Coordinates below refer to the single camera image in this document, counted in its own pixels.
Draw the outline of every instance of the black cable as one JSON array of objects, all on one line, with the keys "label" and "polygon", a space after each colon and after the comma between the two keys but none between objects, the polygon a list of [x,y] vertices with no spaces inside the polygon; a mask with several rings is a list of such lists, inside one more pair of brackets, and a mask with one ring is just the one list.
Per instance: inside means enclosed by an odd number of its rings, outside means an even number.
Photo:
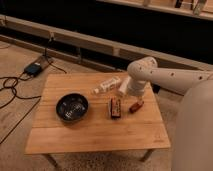
[{"label": "black cable", "polygon": [[0,140],[0,145],[10,136],[10,134],[17,128],[17,126],[26,118],[26,116],[36,107],[36,105],[40,102],[41,99],[38,99],[36,103],[24,114],[24,116],[15,124],[15,126],[8,132],[8,134]]},{"label": "black cable", "polygon": [[49,65],[51,65],[52,67],[54,67],[54,68],[56,68],[56,69],[58,69],[58,70],[64,72],[65,74],[67,74],[67,71],[65,71],[64,69],[62,69],[62,68],[60,68],[60,67],[57,67],[57,66],[53,65],[53,64],[49,61],[48,58],[50,58],[50,57],[47,55],[47,48],[48,48],[48,45],[49,45],[51,42],[52,42],[52,39],[49,39],[49,41],[47,42],[47,45],[46,45],[45,48],[44,48],[44,54],[43,54],[43,55],[44,55],[44,57],[45,57],[45,60],[46,60],[47,63],[48,63]]},{"label": "black cable", "polygon": [[[12,98],[6,102],[5,104],[3,104],[2,106],[0,106],[0,109],[5,108],[6,106],[8,106],[10,103],[13,102],[13,100],[15,98],[21,99],[21,100],[31,100],[31,99],[37,99],[40,98],[41,96],[33,96],[33,97],[21,97],[19,96],[17,93],[17,89],[16,86],[18,85],[19,81],[28,81],[29,79],[31,79],[31,77],[29,78],[22,78],[22,76],[24,75],[24,73],[22,73],[19,77],[0,77],[1,79],[5,79],[3,82],[3,87],[0,89],[0,92],[5,90],[5,89],[10,89],[13,96]],[[11,85],[7,85],[9,81],[13,81],[13,83]]]}]

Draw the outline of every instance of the floor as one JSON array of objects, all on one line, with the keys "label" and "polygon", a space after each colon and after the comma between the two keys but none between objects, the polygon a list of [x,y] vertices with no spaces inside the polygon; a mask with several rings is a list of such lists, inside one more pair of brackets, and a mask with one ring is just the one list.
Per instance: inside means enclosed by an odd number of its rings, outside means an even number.
[{"label": "floor", "polygon": [[[23,49],[17,46],[10,46],[7,49],[6,43],[0,42],[0,77],[18,76],[23,68],[35,60],[40,54]],[[70,62],[55,59],[54,64],[65,69],[69,73],[74,72],[98,72],[91,68],[86,68]],[[45,79],[50,73],[61,73],[61,71],[48,67],[37,78],[18,86],[18,93],[22,96],[35,96],[42,93]],[[10,98],[10,91],[0,92],[0,105]],[[182,99],[181,96],[172,94],[165,90],[160,90],[156,95],[163,119],[173,144],[175,122],[178,107]],[[0,140],[10,131],[14,125],[23,118],[26,111],[36,100],[14,100],[9,106],[0,110]],[[53,166],[41,155],[25,155],[25,145],[32,126],[34,109],[27,115],[8,138],[0,144],[0,170],[1,171],[29,171],[45,170],[52,171]],[[59,163],[63,171],[70,170],[122,170],[122,171],[170,171],[171,170],[172,149],[156,150],[152,156],[141,163],[139,159],[143,156],[144,150],[99,152],[99,153],[74,153],[55,154],[53,157]]]}]

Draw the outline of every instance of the table top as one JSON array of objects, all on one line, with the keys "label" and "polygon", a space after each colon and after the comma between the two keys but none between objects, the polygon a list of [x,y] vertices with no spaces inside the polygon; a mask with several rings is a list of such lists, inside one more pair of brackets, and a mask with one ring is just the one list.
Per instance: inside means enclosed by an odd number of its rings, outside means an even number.
[{"label": "table top", "polygon": [[[169,148],[169,138],[149,84],[145,88],[144,106],[128,113],[135,97],[122,99],[122,117],[112,120],[108,102],[116,90],[94,95],[92,90],[113,76],[124,79],[126,73],[55,74],[46,81],[41,102],[26,145],[26,154],[94,152]],[[83,120],[63,123],[56,114],[58,100],[70,93],[80,93],[89,102]]]}]

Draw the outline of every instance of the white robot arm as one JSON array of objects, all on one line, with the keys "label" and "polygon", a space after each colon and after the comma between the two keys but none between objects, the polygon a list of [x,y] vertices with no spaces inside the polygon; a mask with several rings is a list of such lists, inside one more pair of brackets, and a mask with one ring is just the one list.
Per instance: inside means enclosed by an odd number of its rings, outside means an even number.
[{"label": "white robot arm", "polygon": [[178,114],[172,171],[213,170],[213,72],[158,68],[152,57],[132,62],[127,92],[141,96],[147,81],[184,95]]}]

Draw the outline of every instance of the black device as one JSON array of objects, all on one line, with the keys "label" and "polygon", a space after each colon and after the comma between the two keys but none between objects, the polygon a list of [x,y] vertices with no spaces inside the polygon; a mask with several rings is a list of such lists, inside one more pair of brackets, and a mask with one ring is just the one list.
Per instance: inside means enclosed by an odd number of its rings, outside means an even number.
[{"label": "black device", "polygon": [[52,58],[39,56],[34,62],[24,68],[24,73],[36,77],[53,62]]},{"label": "black device", "polygon": [[87,99],[78,93],[62,97],[57,106],[56,112],[64,122],[74,123],[83,118],[88,109]]}]

